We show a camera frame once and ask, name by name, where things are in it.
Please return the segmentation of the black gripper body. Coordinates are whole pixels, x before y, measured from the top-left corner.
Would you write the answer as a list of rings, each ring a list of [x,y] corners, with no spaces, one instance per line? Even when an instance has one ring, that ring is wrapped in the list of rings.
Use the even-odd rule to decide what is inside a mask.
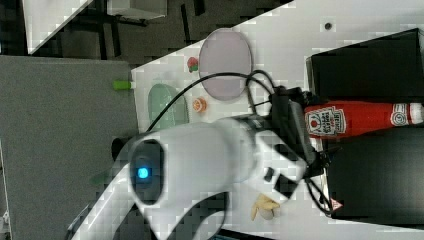
[[[324,153],[313,148],[307,131],[304,110],[315,103],[314,96],[299,87],[287,89],[274,88],[270,95],[270,123],[277,135],[283,139],[294,153],[307,164],[306,177],[324,173]]]

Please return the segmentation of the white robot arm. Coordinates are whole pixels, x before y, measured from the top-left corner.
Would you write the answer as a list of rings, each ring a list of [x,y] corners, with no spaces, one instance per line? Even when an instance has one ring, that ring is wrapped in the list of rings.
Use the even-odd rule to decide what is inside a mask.
[[[286,202],[319,155],[304,116],[312,98],[279,86],[266,116],[226,117],[133,137],[118,154],[103,193],[69,227],[67,240],[113,240],[132,208],[157,240],[210,240],[225,223],[236,184]]]

